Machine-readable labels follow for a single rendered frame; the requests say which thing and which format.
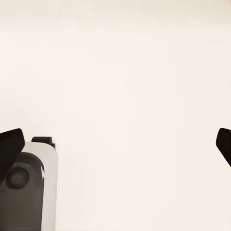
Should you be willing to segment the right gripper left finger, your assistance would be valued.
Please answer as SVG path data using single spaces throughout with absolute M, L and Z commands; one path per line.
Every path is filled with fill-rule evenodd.
M 0 133 L 0 185 L 24 147 L 25 140 L 20 128 Z

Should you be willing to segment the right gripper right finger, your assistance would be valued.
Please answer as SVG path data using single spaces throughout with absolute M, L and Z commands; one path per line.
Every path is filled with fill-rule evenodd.
M 231 167 L 231 129 L 219 128 L 216 146 Z

